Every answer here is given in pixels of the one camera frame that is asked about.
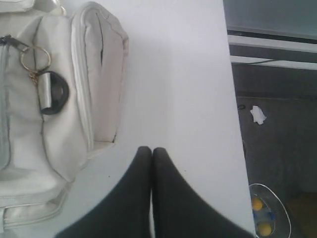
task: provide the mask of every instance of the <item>bag pocket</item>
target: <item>bag pocket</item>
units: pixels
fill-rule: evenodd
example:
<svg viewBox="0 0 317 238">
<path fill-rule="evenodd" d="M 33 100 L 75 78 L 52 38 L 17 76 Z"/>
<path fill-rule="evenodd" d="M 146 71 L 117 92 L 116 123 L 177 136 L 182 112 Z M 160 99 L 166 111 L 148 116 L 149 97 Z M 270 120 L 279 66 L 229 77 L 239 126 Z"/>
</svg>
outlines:
<svg viewBox="0 0 317 238">
<path fill-rule="evenodd" d="M 73 16 L 72 43 L 76 87 L 83 95 L 80 115 L 92 151 L 115 139 L 128 37 L 117 18 L 91 2 Z"/>
<path fill-rule="evenodd" d="M 3 169 L 10 160 L 10 145 L 8 132 L 7 92 L 5 88 L 5 67 L 8 56 L 8 46 L 0 45 L 0 170 Z"/>
</svg>

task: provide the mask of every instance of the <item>white bag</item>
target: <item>white bag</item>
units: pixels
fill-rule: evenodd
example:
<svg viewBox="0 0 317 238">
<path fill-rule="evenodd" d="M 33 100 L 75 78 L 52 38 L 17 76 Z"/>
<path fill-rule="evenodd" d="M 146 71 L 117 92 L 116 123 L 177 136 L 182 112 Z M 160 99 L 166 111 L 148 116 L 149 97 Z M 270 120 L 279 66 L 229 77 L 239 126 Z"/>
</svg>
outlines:
<svg viewBox="0 0 317 238">
<path fill-rule="evenodd" d="M 119 21 L 94 2 L 72 17 L 33 5 L 0 1 L 0 36 L 12 36 L 0 39 L 0 233 L 56 216 L 89 156 L 113 143 L 117 130 L 128 52 Z M 39 78 L 36 86 L 20 63 L 24 54 L 24 63 L 38 68 L 48 56 L 21 53 L 26 46 L 17 40 L 45 49 L 52 59 L 48 70 L 67 83 L 59 113 L 41 113 L 42 100 L 53 98 L 50 81 Z"/>
</svg>

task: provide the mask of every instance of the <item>floor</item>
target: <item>floor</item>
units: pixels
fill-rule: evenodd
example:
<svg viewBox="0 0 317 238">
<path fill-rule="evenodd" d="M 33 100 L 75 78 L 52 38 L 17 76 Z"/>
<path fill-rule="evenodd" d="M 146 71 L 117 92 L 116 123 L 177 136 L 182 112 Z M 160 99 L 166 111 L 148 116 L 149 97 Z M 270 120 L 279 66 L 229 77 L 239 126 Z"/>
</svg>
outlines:
<svg viewBox="0 0 317 238">
<path fill-rule="evenodd" d="M 317 192 L 317 100 L 237 98 L 246 147 L 249 183 L 263 183 L 286 203 L 301 192 Z M 253 122 L 259 106 L 267 119 Z M 296 223 L 291 237 L 304 237 Z"/>
</svg>

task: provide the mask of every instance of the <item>white table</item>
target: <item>white table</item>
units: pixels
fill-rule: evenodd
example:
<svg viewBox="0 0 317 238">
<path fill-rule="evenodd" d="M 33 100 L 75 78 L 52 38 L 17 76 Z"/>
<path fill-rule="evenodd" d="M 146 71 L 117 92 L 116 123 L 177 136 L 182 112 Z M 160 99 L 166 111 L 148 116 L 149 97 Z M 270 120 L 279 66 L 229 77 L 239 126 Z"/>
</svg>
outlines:
<svg viewBox="0 0 317 238">
<path fill-rule="evenodd" d="M 208 204 L 255 234 L 222 0 L 98 2 L 130 36 L 117 144 L 81 172 L 60 216 L 16 235 L 52 238 L 85 215 L 142 145 L 165 147 Z"/>
</svg>

